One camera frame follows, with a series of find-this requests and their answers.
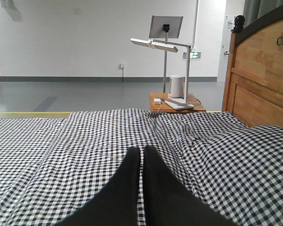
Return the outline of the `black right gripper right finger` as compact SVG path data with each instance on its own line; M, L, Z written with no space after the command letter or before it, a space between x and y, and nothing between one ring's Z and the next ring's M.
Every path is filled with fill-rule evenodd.
M190 193L153 146L144 148L143 197L148 226L233 226Z

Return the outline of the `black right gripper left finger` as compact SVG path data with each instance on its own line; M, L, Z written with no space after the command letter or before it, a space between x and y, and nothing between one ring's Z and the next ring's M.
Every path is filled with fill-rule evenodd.
M58 226L136 226L140 149L130 147L108 183Z

